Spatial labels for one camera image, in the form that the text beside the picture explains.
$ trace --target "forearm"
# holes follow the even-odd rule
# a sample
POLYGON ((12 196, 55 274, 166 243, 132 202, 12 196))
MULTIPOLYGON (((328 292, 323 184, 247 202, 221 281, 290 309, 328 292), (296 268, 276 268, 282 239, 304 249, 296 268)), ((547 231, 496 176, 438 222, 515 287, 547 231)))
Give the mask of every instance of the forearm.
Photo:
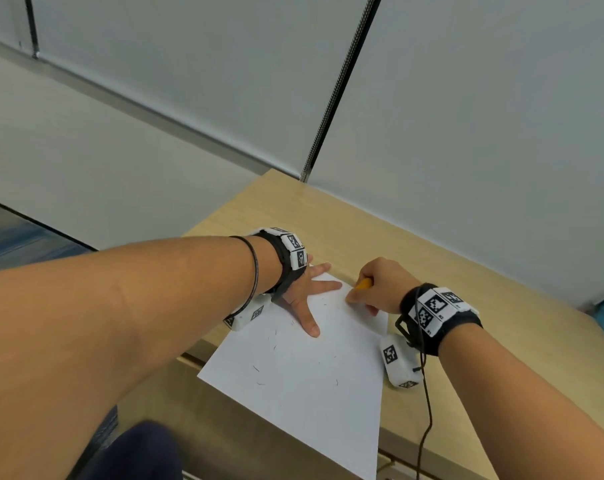
POLYGON ((486 331, 453 329, 440 362, 502 479, 604 479, 604 431, 486 331))
MULTIPOLYGON (((249 239, 260 293, 282 268, 249 239)), ((240 306, 253 278, 247 245, 226 237, 0 272, 0 478, 64 477, 106 411, 240 306)))

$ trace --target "dark blue pants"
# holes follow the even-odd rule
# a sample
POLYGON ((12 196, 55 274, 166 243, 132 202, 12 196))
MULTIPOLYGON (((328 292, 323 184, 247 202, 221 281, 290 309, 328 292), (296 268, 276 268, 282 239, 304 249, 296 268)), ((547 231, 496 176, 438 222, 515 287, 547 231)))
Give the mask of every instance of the dark blue pants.
POLYGON ((142 422, 95 455, 77 480, 182 480, 178 445, 167 428, 142 422))

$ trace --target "floor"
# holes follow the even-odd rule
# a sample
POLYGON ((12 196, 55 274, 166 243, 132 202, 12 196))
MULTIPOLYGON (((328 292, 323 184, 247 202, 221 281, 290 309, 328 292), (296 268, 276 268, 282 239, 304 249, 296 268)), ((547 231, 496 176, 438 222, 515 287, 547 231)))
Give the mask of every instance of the floor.
MULTIPOLYGON (((0 270, 90 252, 90 248, 0 207, 0 270)), ((96 430, 69 478, 109 444, 117 425, 118 411, 114 407, 96 430)))

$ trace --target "orange eraser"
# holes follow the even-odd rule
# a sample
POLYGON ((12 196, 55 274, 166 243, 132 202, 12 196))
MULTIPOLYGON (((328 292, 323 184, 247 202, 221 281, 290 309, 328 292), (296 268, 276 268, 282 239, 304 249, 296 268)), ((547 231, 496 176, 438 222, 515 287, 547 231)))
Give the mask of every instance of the orange eraser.
POLYGON ((360 284, 355 287, 355 289, 366 290, 367 288, 371 288, 371 286, 373 286, 373 280, 371 278, 364 278, 360 284))

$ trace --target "table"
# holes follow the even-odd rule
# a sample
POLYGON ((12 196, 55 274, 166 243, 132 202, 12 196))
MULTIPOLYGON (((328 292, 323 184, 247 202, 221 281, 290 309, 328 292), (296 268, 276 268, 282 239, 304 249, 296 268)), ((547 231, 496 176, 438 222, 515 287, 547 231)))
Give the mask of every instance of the table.
MULTIPOLYGON (((485 329, 604 428, 604 332, 588 315, 276 170, 186 235, 242 235, 261 226, 294 231, 315 262, 330 261, 331 273, 350 284, 364 263, 384 256, 451 288, 480 311, 485 329)), ((194 355, 206 355, 227 333, 220 324, 194 355)), ((442 479, 497 478, 437 358, 429 358, 426 377, 434 426, 425 471, 442 479)), ((386 384, 380 450, 415 464, 426 425, 423 389, 398 392, 386 384)))

